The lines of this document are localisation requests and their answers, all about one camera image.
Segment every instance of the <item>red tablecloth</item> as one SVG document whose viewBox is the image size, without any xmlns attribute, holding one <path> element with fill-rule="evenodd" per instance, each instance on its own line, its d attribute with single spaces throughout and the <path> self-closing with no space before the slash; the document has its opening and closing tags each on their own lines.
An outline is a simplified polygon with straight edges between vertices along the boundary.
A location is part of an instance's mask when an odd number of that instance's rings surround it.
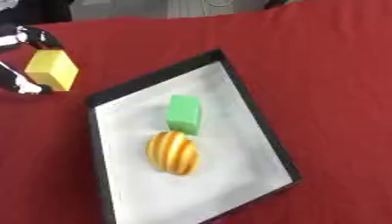
<svg viewBox="0 0 392 224">
<path fill-rule="evenodd" d="M 216 47 L 304 181 L 214 223 L 392 223 L 392 1 L 45 28 L 81 72 L 69 93 L 0 92 L 0 223 L 102 223 L 84 98 Z M 24 67 L 31 56 L 25 47 L 1 58 Z"/>
</svg>

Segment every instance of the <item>square tray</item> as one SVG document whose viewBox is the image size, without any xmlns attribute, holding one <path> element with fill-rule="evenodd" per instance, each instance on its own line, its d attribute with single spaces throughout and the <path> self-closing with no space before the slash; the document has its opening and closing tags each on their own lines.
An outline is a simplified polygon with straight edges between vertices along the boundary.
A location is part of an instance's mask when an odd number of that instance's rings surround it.
<svg viewBox="0 0 392 224">
<path fill-rule="evenodd" d="M 147 141 L 168 131 L 172 95 L 202 105 L 200 165 L 180 177 L 154 169 Z M 222 51 L 206 52 L 87 99 L 108 224 L 211 220 L 300 180 L 296 166 Z"/>
</svg>

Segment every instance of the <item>foam block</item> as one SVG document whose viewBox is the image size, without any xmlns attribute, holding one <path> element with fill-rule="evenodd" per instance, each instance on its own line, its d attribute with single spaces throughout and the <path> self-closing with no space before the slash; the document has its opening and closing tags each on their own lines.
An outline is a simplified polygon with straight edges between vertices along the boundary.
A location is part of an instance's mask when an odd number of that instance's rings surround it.
<svg viewBox="0 0 392 224">
<path fill-rule="evenodd" d="M 200 129 L 200 100 L 191 95 L 173 95 L 166 111 L 166 122 L 171 130 L 187 135 L 198 135 Z"/>
<path fill-rule="evenodd" d="M 38 84 L 69 91 L 78 70 L 63 50 L 37 50 L 24 71 Z"/>
</svg>

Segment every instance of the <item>tray rim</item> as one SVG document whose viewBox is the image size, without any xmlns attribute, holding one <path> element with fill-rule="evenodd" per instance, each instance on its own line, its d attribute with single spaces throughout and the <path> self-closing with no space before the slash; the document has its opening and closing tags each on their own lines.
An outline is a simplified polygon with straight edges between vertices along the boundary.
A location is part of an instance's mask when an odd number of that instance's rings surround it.
<svg viewBox="0 0 392 224">
<path fill-rule="evenodd" d="M 229 78 L 234 83 L 234 86 L 240 93 L 240 96 L 247 105 L 250 113 L 255 118 L 258 126 L 260 127 L 264 135 L 267 137 L 267 140 L 269 141 L 272 149 L 281 161 L 284 169 L 288 172 L 292 182 L 288 185 L 284 185 L 281 188 L 277 188 L 272 192 L 260 195 L 259 197 L 255 197 L 251 201 L 236 206 L 230 210 L 227 210 L 226 212 L 218 214 L 211 219 L 202 221 L 201 223 L 208 223 L 210 221 L 219 219 L 223 215 L 232 213 L 238 208 L 244 207 L 249 203 L 252 203 L 256 200 L 264 199 L 272 194 L 275 194 L 276 192 L 280 192 L 283 189 L 294 186 L 302 180 L 299 170 L 291 159 L 291 156 L 289 155 L 288 151 L 281 145 L 280 140 L 277 138 L 277 135 L 269 126 L 267 119 L 263 116 L 261 110 L 257 106 L 256 102 L 253 100 L 251 93 L 248 91 L 245 84 L 237 75 L 235 68 L 228 60 L 225 53 L 221 49 L 214 49 L 212 51 L 199 54 L 190 59 L 185 59 L 174 65 L 167 66 L 163 69 L 157 70 L 156 72 L 141 75 L 139 77 L 136 77 L 135 79 L 125 81 L 122 84 L 118 84 L 108 89 L 102 90 L 98 93 L 91 94 L 86 99 L 86 104 L 88 107 L 90 136 L 93 145 L 94 168 L 99 185 L 100 198 L 102 201 L 102 215 L 105 224 L 116 224 L 116 215 L 113 208 L 113 201 L 109 188 L 109 178 L 105 165 L 104 155 L 102 153 L 102 141 L 98 127 L 98 120 L 95 113 L 95 107 L 102 105 L 106 102 L 116 100 L 125 95 L 130 95 L 142 89 L 157 85 L 161 82 L 168 81 L 169 79 L 175 78 L 182 74 L 186 74 L 188 72 L 191 72 L 192 70 L 212 64 L 217 61 L 219 61 L 226 70 Z"/>
</svg>

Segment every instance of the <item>yellow and orange ball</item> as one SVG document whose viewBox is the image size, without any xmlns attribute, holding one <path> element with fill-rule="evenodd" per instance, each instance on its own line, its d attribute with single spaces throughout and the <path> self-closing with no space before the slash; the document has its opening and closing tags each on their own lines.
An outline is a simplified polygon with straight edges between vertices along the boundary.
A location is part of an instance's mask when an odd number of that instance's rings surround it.
<svg viewBox="0 0 392 224">
<path fill-rule="evenodd" d="M 146 154 L 158 169 L 177 175 L 191 174 L 199 164 L 199 153 L 194 142 L 179 131 L 154 136 L 147 144 Z"/>
</svg>

